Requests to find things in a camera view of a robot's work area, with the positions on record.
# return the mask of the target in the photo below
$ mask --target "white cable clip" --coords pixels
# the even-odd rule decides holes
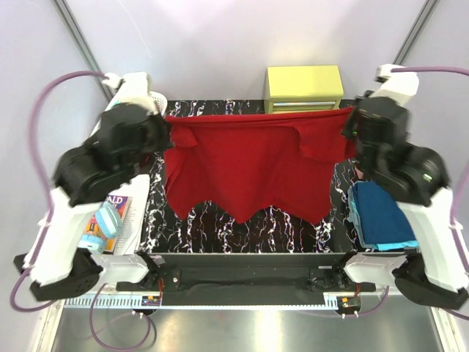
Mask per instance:
[[[106,76],[106,78],[104,78],[101,83],[105,84],[106,86],[112,89],[119,88],[122,81],[122,77],[118,76],[115,73],[106,73],[104,76]]]
[[[450,228],[450,230],[456,230],[456,231],[462,231],[463,229],[463,226],[458,222],[458,221],[454,221],[454,224],[449,224],[448,227]]]

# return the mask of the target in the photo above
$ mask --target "white basket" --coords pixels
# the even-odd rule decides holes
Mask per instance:
[[[158,111],[160,112],[161,116],[164,116],[166,113],[166,108],[168,107],[168,99],[161,93],[157,92],[150,92],[150,97],[152,97],[155,105],[158,107]]]

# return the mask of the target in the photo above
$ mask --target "stainless steel surface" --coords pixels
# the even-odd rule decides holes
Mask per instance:
[[[363,299],[364,309],[377,303],[377,297]],[[96,329],[121,314],[122,310],[97,310]],[[154,345],[147,343],[140,351],[441,351],[430,310],[396,296],[376,314],[359,319],[318,318],[301,312],[163,310],[152,319],[158,338]],[[100,338],[114,347],[126,348],[135,345],[145,330],[144,321],[126,317],[102,332]],[[83,340],[87,336],[88,310],[65,309],[52,351],[106,351],[93,339]]]

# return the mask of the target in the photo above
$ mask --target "white wall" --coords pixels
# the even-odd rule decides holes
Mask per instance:
[[[68,0],[105,71],[169,99],[261,99],[265,69],[338,64],[352,98],[392,62],[424,0]]]
[[[0,32],[0,341],[3,351],[26,352],[37,315],[10,309],[10,291],[18,278],[12,260],[30,249],[46,210],[27,153],[27,117],[32,100],[49,81],[86,68],[52,1],[3,1]],[[84,139],[104,106],[91,78],[77,78],[53,93],[40,124],[49,170],[61,153]],[[26,290],[19,296],[23,305],[35,304]]]
[[[450,65],[469,69],[469,1],[444,0],[435,10],[414,50],[411,65]],[[455,182],[469,159],[469,77],[449,73],[421,73],[418,95],[409,103],[413,113],[412,140],[437,150]],[[469,243],[469,193],[458,214]],[[469,315],[469,304],[460,311]],[[466,346],[469,322],[458,320]]]

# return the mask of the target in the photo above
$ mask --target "book cover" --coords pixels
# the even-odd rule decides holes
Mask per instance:
[[[124,221],[125,214],[127,212],[127,209],[129,208],[130,204],[130,197],[125,197],[125,196],[119,196],[119,195],[108,195],[106,197],[106,201],[110,202],[116,209],[117,212],[120,215],[120,218]],[[106,240],[106,248],[104,250],[105,253],[112,253],[114,251],[114,247],[116,246],[116,241],[117,238],[113,239],[108,239],[106,236],[104,236],[103,232],[100,230],[100,227],[98,226],[96,222],[95,216],[91,218],[89,223],[86,226],[85,233],[88,235],[95,235],[103,238]]]

